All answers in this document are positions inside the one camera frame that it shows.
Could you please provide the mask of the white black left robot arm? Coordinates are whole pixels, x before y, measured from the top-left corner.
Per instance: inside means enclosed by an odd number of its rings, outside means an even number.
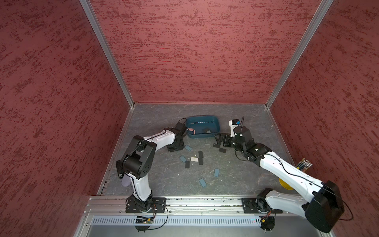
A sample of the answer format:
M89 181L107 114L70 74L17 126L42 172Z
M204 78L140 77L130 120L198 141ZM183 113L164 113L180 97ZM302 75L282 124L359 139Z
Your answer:
M132 200L137 210L149 212L153 206L153 192L149 186L148 173L152 168L156 151L167 147L169 152L184 149L187 128L166 128L162 132L132 138L122 158L115 162L119 179L129 178L133 186Z

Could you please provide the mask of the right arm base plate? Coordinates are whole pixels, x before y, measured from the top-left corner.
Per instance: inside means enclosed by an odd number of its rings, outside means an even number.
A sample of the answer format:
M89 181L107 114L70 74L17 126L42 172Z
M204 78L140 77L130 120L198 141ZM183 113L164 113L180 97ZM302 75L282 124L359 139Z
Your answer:
M269 207L264 198L243 198L242 207L245 214L282 214L279 209Z

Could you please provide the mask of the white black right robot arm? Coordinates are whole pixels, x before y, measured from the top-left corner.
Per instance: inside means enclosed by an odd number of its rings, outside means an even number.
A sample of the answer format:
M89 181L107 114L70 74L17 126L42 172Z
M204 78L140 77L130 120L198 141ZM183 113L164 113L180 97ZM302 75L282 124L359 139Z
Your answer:
M241 152L247 161L276 175L297 192L289 195L266 188L256 196L253 204L243 201L246 207L262 214L263 230L273 229L273 215L281 210L303 217L317 230L328 233L338 221L345 220L342 215L346 210L352 211L342 199L337 184L323 182L297 169L268 146L255 142L247 127L232 127L231 134L221 133L215 139L220 148Z

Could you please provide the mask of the black eraser mid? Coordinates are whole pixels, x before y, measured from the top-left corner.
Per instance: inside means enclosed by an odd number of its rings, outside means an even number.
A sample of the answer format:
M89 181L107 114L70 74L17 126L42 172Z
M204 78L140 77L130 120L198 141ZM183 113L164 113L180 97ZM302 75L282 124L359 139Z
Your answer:
M203 134L210 134L210 133L212 133L211 132L211 130L209 129L209 128L205 128L205 129L203 129Z

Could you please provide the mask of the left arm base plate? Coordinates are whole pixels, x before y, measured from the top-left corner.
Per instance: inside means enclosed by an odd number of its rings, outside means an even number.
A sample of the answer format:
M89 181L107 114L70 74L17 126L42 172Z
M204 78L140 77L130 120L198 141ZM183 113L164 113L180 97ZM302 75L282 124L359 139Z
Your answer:
M125 201L126 213L164 213L166 206L166 198L154 197L148 198L146 201L141 201L134 196L129 197Z

